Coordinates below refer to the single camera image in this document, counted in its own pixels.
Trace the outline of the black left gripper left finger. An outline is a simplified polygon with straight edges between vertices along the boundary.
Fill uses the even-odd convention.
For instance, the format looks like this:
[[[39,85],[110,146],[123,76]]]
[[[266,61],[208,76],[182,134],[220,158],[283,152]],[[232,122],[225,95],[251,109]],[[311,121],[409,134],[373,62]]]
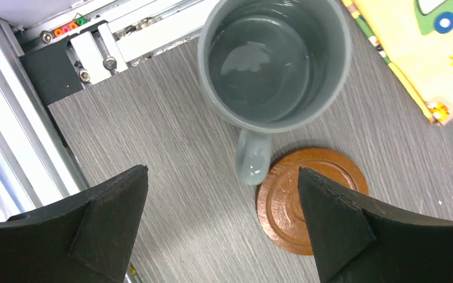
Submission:
[[[148,168],[0,222],[0,282],[123,282],[148,192]]]

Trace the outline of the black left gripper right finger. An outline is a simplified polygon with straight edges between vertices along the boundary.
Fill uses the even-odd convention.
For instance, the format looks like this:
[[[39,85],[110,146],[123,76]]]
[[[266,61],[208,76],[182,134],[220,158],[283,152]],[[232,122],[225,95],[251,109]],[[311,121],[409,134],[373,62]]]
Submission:
[[[300,168],[321,282],[453,282],[453,221],[404,210]]]

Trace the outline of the brown coaster under left arm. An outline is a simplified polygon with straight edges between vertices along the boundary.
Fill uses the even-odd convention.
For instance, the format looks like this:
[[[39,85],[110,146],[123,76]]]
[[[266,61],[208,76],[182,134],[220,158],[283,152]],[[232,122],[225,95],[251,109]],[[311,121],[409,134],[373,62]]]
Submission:
[[[272,163],[256,195],[260,225],[278,247],[297,255],[312,255],[298,192],[301,167],[311,168],[365,195],[369,189],[364,174],[355,162],[332,149],[302,147],[280,156]]]

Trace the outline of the yellow printed cloth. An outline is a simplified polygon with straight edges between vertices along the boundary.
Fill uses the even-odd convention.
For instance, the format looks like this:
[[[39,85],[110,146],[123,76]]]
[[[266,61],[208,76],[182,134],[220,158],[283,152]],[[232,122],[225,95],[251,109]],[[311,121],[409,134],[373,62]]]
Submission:
[[[432,124],[453,119],[453,1],[344,1]]]

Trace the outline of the grey ceramic mug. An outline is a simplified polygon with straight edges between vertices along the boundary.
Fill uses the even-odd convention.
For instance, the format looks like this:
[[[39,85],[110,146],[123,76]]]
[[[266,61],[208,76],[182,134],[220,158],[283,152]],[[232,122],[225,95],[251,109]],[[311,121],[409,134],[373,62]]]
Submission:
[[[242,183],[267,176],[272,136],[325,111],[349,72],[352,43],[337,1],[219,1],[202,28],[198,78],[206,104],[240,129]]]

